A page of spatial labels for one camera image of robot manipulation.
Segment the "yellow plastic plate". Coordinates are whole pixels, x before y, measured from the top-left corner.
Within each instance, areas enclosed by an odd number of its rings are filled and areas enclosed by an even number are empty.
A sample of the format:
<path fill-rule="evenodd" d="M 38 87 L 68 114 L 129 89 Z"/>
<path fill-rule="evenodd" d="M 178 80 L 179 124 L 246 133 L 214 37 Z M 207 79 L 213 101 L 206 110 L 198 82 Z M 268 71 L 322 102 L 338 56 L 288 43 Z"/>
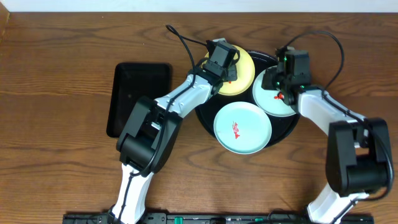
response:
<path fill-rule="evenodd" d="M 220 77 L 206 71 L 203 66 L 209 58 L 209 53 L 205 55 L 197 66 L 200 68 L 199 76 L 205 79 L 210 85 L 211 95 L 234 96 L 245 92 L 253 83 L 255 76 L 254 62 L 247 51 L 235 46 L 240 51 L 240 59 L 236 64 L 238 79 L 233 82 L 224 82 Z"/>

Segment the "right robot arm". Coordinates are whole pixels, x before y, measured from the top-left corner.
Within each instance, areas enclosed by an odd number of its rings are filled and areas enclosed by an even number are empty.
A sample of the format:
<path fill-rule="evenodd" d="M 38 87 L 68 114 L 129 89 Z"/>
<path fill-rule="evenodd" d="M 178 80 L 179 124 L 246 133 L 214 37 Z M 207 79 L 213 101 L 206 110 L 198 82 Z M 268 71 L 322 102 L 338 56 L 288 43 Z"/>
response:
<path fill-rule="evenodd" d="M 327 184 L 307 205 L 312 223 L 340 223 L 358 202 L 370 202 L 381 188 L 391 191 L 394 168 L 387 123 L 367 118 L 334 100 L 323 87 L 311 83 L 310 58 L 306 50 L 281 47 L 278 64 L 266 70 L 265 90 L 276 90 L 286 106 L 316 124 L 328 137 Z"/>

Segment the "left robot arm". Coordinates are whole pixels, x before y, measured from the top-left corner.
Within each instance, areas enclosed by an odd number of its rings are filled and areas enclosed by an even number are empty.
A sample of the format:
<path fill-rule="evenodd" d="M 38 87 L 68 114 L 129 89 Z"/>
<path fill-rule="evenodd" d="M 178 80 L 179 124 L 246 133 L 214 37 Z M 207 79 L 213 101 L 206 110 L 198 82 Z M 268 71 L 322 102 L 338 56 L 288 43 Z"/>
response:
<path fill-rule="evenodd" d="M 117 141 L 123 179 L 112 223 L 137 223 L 145 212 L 150 182 L 170 156 L 181 123 L 197 106 L 218 94 L 228 78 L 236 78 L 239 49 L 218 39 L 207 58 L 194 64 L 186 80 L 154 100 L 143 96 L 134 105 Z"/>

